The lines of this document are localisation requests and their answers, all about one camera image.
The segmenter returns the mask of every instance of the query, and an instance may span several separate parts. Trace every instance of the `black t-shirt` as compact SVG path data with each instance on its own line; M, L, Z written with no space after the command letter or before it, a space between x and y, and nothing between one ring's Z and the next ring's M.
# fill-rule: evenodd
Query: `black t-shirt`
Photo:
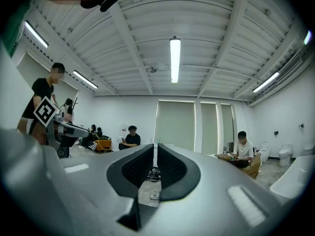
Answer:
M51 87L48 85L46 78L37 79L34 82L32 89L34 91L34 96L39 96L41 99L43 99L45 96L47 96L48 99L51 98ZM34 107L33 97L32 97L28 106L25 108L22 117L35 119L36 116L33 113L34 110L35 110L35 107Z
M137 144L140 145L141 142L141 138L138 134L136 134L135 136L131 136L130 134L126 136L125 139L126 143L128 144Z

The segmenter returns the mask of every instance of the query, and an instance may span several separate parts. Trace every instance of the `toilet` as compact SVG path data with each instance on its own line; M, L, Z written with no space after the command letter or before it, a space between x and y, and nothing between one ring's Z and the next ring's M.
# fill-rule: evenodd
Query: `toilet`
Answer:
M268 160L269 154L270 154L268 142L262 143L259 153L260 153L260 157L261 157L261 162L263 162L263 163L266 162Z
M283 144L281 150L279 151L279 166L283 167L290 163L292 156L292 144Z
M306 144L304 146L302 156L314 155L315 154L315 143Z

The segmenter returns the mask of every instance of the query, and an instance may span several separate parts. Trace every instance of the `person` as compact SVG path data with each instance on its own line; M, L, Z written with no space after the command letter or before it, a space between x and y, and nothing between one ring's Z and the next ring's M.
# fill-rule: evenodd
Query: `person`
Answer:
M74 120L74 111L73 111L73 100L71 100L70 98L68 98L64 105L61 107L61 111L63 111L64 114L70 114L72 115L72 118L71 118L71 122L73 122Z
M128 128L129 134L126 136L126 139L122 140L122 142L118 145L119 150L123 150L126 148L132 148L140 145L141 138L136 133L137 127L136 126L130 126Z
M103 132L102 132L102 129L100 127L97 128L97 132L96 132L95 136L98 139L103 136Z
M24 110L18 124L18 130L20 132L31 134L41 145L44 145L46 140L45 127L37 121L34 111L45 96L48 99L51 99L51 86L59 83L59 80L64 77L64 72L65 68L63 64L54 63L47 78L39 78L34 82L32 86L34 95ZM69 122L71 121L72 116L65 114L63 119L64 121Z
M95 140L98 139L98 137L96 135L96 126L95 126L95 124L93 124L91 126L91 129L88 129L88 131L89 131L89 135L82 139L82 143L79 146L79 148L85 149L85 147L88 146L89 141L95 141Z
M93 141L93 143L88 143L88 148L95 151L98 140L103 136L102 129L100 127L97 128L97 132L94 134L96 137L96 140Z
M237 145L237 154L233 161L229 163L233 164L238 168L245 168L250 164L250 161L254 157L252 143L247 140L246 132L241 131L238 133L238 145Z

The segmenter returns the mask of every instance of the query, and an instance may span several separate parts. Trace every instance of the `white ceiling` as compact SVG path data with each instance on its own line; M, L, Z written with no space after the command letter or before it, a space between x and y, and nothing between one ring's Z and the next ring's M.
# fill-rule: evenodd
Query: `white ceiling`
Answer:
M283 66L303 38L286 0L119 0L105 13L33 0L27 19L49 47L27 30L23 38L69 74L93 79L95 95L253 101L258 81ZM170 79L173 36L182 40L178 84ZM147 72L150 66L158 71Z

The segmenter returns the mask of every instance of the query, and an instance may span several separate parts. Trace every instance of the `white wall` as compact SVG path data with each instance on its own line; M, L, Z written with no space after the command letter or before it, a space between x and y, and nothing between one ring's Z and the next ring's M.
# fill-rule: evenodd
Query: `white wall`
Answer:
M95 108L93 107L93 95L85 90L79 90L78 98L74 107L73 124L85 129L90 128L93 124Z
M247 107L246 103L233 101L233 100L221 100L195 97L169 97L169 96L104 96L94 97L93 108L95 109L93 116L89 114L89 125L95 124L97 127L101 127L104 135L108 135L112 138L113 142L116 142L119 138L119 130L122 124L135 125L138 130L137 133L141 136L141 143L149 143L153 139L158 100L186 100L195 102L217 102L232 104L235 108L237 130L246 131L249 139L254 143L253 134L254 129L248 128L247 123L252 123L253 119L251 109ZM196 108L196 151L201 152L202 139L202 118L201 108Z
M270 99L254 106L256 140L268 141L270 156L278 157L282 144L293 144L293 157L301 155L305 143L315 139L315 66L298 81Z

